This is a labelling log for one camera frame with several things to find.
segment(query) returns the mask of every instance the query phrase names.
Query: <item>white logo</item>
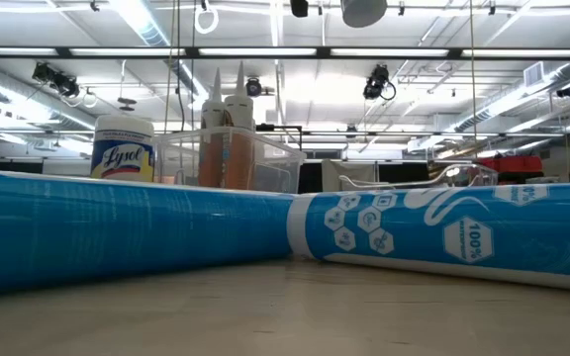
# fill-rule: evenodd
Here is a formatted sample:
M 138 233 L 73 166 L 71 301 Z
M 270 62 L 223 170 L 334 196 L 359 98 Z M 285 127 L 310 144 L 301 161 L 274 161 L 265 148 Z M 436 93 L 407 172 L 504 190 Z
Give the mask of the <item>white logo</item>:
M 360 199 L 361 197 L 355 194 L 347 195 L 340 198 L 340 201 L 339 203 L 337 203 L 337 206 L 339 208 L 342 208 L 344 211 L 348 212 L 349 210 L 357 207 L 357 205 L 360 203 Z
M 494 188 L 494 197 L 519 207 L 549 196 L 546 185 L 513 185 Z
M 371 249 L 380 254 L 387 254 L 395 249 L 393 234 L 382 228 L 378 228 L 368 235 L 368 243 Z
M 395 207 L 397 203 L 397 196 L 395 194 L 378 195 L 373 198 L 373 207 L 377 208 L 380 212 Z
M 474 263 L 494 254 L 492 230 L 481 222 L 465 217 L 443 229 L 445 252 Z
M 486 211 L 490 211 L 480 200 L 474 197 L 462 197 L 458 198 L 457 200 L 445 204 L 445 208 L 441 209 L 438 214 L 437 210 L 440 206 L 442 206 L 448 199 L 450 199 L 456 193 L 463 191 L 463 188 L 455 189 L 455 188 L 429 188 L 429 189 L 413 189 L 406 193 L 406 197 L 404 197 L 404 205 L 408 209 L 419 209 L 430 203 L 429 207 L 426 209 L 426 213 L 424 214 L 424 223 L 429 226 L 434 226 L 438 223 L 441 223 L 443 218 L 445 218 L 448 213 L 454 209 L 457 205 L 466 202 L 472 201 L 479 204 L 481 207 L 485 208 Z
M 346 227 L 341 227 L 334 232 L 333 238 L 335 239 L 335 245 L 345 251 L 355 248 L 355 234 Z
M 344 224 L 344 210 L 331 208 L 325 213 L 325 226 L 336 231 Z
M 142 156 L 143 147 L 139 144 L 119 144 L 105 151 L 100 164 L 103 170 L 116 170 L 123 167 L 140 170 Z
M 380 226 L 382 213 L 373 207 L 368 207 L 357 214 L 357 225 L 366 232 L 371 232 Z

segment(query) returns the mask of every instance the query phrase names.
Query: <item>blue paper roll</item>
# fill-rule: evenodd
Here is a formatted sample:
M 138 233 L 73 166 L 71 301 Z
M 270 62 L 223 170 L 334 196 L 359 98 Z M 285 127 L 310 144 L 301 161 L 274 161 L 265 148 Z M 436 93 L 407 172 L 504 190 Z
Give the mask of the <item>blue paper roll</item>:
M 570 289 L 570 184 L 296 198 L 294 253 Z
M 292 200 L 0 174 L 0 292 L 283 257 Z

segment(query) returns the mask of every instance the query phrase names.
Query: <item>red object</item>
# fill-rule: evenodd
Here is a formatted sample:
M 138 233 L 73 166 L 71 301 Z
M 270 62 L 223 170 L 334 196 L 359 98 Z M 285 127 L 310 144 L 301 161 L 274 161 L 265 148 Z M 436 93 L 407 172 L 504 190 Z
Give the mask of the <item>red object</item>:
M 512 156 L 503 158 L 479 159 L 480 164 L 499 173 L 542 172 L 542 160 L 538 156 Z

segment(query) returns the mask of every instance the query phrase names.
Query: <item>white nozzle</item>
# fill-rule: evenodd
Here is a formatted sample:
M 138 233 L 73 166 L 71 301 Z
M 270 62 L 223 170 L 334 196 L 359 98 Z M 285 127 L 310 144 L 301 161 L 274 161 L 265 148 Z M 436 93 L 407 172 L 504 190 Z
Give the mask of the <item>white nozzle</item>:
M 216 103 L 222 103 L 222 78 L 219 74 L 219 68 L 217 68 L 217 74 L 215 74 L 215 85 L 213 86 L 213 93 L 210 100 Z
M 247 96 L 245 92 L 244 80 L 245 77 L 243 75 L 243 62 L 238 66 L 238 74 L 237 74 L 237 91 L 235 92 L 236 95 L 239 96 Z

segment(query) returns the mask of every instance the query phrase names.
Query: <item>table surface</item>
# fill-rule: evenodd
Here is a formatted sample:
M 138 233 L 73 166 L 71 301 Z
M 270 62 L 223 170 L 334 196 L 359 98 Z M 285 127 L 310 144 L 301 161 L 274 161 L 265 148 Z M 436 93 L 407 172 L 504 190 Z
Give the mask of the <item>table surface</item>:
M 0 355 L 570 355 L 570 292 L 301 261 L 0 297 Z

